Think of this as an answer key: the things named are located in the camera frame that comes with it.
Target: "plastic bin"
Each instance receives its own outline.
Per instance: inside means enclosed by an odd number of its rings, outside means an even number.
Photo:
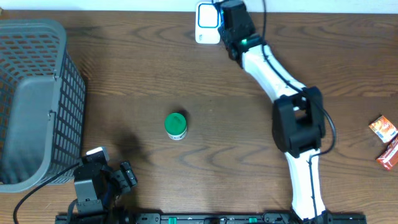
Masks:
[[[86,86],[66,41],[55,21],[0,21],[0,192],[40,184],[80,156]]]

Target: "green and white container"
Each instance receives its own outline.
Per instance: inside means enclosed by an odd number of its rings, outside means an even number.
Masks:
[[[170,139],[181,140],[187,135],[187,120],[180,113],[172,113],[166,117],[164,127]]]

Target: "white backdrop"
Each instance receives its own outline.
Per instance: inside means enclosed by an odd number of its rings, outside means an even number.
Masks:
[[[200,0],[0,0],[3,9],[195,11]],[[261,0],[245,0],[262,11]],[[398,14],[398,0],[267,0],[269,12],[342,12]]]

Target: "wooden tabletop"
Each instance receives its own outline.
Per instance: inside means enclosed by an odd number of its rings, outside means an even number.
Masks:
[[[184,12],[6,11],[2,19],[51,18],[88,79],[83,152],[106,146],[130,160],[138,186],[127,207],[163,212],[288,210],[287,161],[271,134],[270,100],[223,44],[195,42]],[[262,15],[254,14],[261,31]],[[396,223],[398,167],[375,158],[386,145],[368,128],[380,114],[398,125],[398,15],[269,14],[267,40],[282,65],[316,85],[338,133],[320,159],[324,203]],[[172,141],[165,117],[185,110],[188,135]],[[331,141],[327,129],[325,149]],[[0,194],[1,223],[27,192]],[[47,186],[19,210],[21,223],[53,223],[76,198],[73,183]]]

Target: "candy wrapper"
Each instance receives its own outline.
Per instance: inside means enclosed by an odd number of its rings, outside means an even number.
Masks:
[[[371,123],[369,127],[379,136],[379,138],[387,143],[397,135],[397,129],[384,116],[381,116],[375,122]]]
[[[387,170],[391,170],[392,167],[398,162],[398,138],[395,138],[393,142],[388,146],[387,151],[376,159],[378,163],[384,166]]]

